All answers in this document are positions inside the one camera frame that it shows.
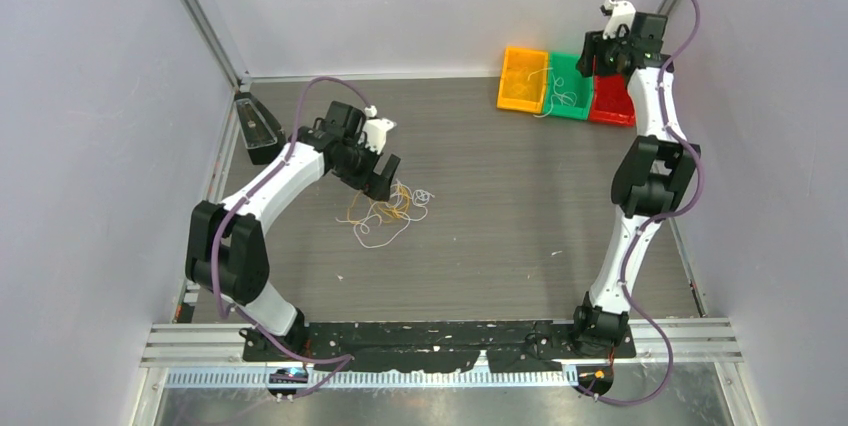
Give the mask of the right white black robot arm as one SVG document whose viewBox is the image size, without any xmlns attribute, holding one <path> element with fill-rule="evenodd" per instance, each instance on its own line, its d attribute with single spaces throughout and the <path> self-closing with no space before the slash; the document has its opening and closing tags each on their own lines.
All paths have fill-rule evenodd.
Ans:
<svg viewBox="0 0 848 426">
<path fill-rule="evenodd" d="M 696 174 L 700 148 L 681 131 L 674 105 L 673 64 L 663 53 L 667 19 L 626 3 L 606 6 L 603 30 L 586 35 L 578 70 L 618 77 L 633 104 L 637 135 L 615 172 L 616 208 L 601 271 L 574 313 L 570 342 L 584 356 L 603 356 L 625 340 L 632 288 L 663 220 L 678 211 Z"/>
</svg>

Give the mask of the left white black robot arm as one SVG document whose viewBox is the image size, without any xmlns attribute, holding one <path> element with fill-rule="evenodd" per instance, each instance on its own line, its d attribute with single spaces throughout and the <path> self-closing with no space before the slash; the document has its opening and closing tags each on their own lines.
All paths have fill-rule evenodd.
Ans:
<svg viewBox="0 0 848 426">
<path fill-rule="evenodd" d="M 218 293 L 249 317 L 280 358 L 298 358 L 307 344 L 304 313 L 270 281 L 266 234 L 283 211 L 327 174 L 375 201 L 386 201 L 400 159 L 383 156 L 395 121 L 375 107 L 333 101 L 300 127 L 278 156 L 220 203 L 198 203 L 190 218 L 186 278 Z"/>
</svg>

